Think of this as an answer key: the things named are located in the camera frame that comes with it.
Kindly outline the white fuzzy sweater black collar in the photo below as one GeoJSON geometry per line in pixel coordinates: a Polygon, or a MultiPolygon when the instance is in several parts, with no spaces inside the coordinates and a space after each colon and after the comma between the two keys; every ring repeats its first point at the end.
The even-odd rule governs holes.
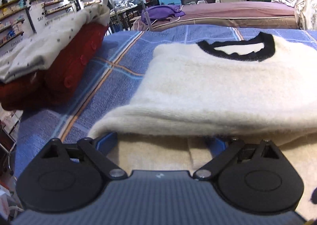
{"type": "Polygon", "coordinates": [[[90,129],[119,135],[126,170],[194,171],[211,160],[204,136],[269,139],[304,180],[298,211],[316,217],[316,47],[259,33],[243,41],[160,44],[130,102],[90,129]]]}

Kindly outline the red folded garment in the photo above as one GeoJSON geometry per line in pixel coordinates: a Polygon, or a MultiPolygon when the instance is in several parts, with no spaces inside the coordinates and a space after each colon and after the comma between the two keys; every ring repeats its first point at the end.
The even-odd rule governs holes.
{"type": "Polygon", "coordinates": [[[59,53],[48,70],[32,72],[1,83],[1,106],[6,111],[31,111],[60,105],[76,91],[84,70],[101,47],[108,27],[84,25],[59,53]]]}

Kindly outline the blue plaid bed sheet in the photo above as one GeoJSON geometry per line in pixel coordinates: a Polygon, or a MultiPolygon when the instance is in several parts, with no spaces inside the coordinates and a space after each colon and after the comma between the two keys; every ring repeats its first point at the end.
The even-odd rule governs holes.
{"type": "MultiPolygon", "coordinates": [[[[22,173],[50,139],[75,143],[86,137],[92,125],[107,112],[128,103],[159,44],[240,41],[258,33],[257,28],[186,25],[162,32],[118,32],[107,36],[88,63],[72,99],[60,106],[23,113],[18,130],[15,175],[22,173]]],[[[110,153],[111,160],[125,170],[194,171],[211,157],[201,139],[169,142],[124,139],[110,153]]]]}

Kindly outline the white dotted folded garment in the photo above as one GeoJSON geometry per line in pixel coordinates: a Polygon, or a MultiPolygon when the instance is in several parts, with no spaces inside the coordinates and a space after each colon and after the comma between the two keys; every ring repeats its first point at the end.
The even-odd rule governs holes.
{"type": "Polygon", "coordinates": [[[1,56],[1,82],[9,83],[38,70],[47,70],[84,25],[107,26],[110,9],[105,4],[93,4],[53,22],[39,34],[22,40],[10,53],[1,56]]]}

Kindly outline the mauve bed mattress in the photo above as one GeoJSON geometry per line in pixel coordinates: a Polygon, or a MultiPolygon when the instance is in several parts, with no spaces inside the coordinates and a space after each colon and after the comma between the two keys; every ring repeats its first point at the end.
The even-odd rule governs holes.
{"type": "Polygon", "coordinates": [[[240,28],[298,29],[294,8],[281,3],[261,1],[240,1],[233,3],[212,3],[181,5],[183,16],[169,16],[164,20],[150,17],[147,25],[140,16],[135,20],[134,31],[160,32],[181,25],[218,25],[240,28]]]}

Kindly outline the purple cloth on bed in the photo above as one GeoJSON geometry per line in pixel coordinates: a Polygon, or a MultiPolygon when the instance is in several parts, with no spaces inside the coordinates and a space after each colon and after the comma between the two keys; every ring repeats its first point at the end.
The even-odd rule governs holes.
{"type": "Polygon", "coordinates": [[[158,20],[163,21],[167,18],[179,18],[185,16],[186,13],[182,10],[183,5],[157,5],[146,8],[151,22],[158,20]]]}

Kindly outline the wall shelves with products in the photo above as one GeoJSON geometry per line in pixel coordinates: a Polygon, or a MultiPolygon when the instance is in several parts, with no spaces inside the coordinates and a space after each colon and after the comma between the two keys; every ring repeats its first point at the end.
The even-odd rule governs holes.
{"type": "Polygon", "coordinates": [[[19,36],[36,34],[65,16],[103,0],[11,0],[1,3],[1,48],[13,48],[19,36]]]}

